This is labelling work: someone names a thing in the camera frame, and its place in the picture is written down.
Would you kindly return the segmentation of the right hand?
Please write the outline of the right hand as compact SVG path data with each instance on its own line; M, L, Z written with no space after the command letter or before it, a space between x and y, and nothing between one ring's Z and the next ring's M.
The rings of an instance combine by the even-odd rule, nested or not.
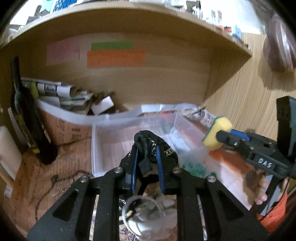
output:
M268 188L269 183L264 171L259 169L248 171L245 176L245 183L247 187L254 193L253 199L257 205L261 205L267 200L265 189Z

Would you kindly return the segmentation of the orange sleeve right forearm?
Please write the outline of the orange sleeve right forearm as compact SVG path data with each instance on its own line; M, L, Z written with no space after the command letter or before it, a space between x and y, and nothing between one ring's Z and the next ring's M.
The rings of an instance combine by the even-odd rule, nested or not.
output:
M261 225L269 233L275 232L284 221L286 204L287 204L287 193L283 195L281 201L279 201L278 204L276 204L274 209L269 214L267 214L267 216L262 216L260 214L256 215Z

